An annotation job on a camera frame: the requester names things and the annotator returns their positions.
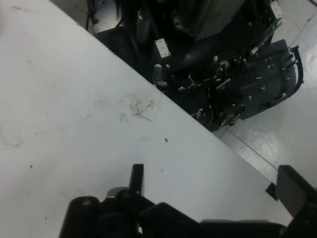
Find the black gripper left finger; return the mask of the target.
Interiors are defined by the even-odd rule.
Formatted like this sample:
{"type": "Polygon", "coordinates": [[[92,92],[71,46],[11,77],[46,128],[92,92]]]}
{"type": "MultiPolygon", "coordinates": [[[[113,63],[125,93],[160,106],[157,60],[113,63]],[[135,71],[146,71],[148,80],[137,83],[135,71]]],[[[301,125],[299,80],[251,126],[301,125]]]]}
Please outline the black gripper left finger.
{"type": "Polygon", "coordinates": [[[117,187],[103,201],[73,199],[59,233],[61,238],[199,238],[201,225],[162,202],[142,195],[143,164],[132,166],[128,187],[117,187]]]}

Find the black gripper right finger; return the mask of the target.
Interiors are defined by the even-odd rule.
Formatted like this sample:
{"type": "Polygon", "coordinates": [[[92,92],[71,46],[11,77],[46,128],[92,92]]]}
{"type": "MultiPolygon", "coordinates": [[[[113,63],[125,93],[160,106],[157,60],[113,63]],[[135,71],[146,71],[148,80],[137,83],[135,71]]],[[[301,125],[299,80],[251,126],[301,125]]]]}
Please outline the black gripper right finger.
{"type": "Polygon", "coordinates": [[[293,167],[278,167],[276,195],[292,220],[282,232],[283,238],[317,236],[317,190],[293,167]]]}

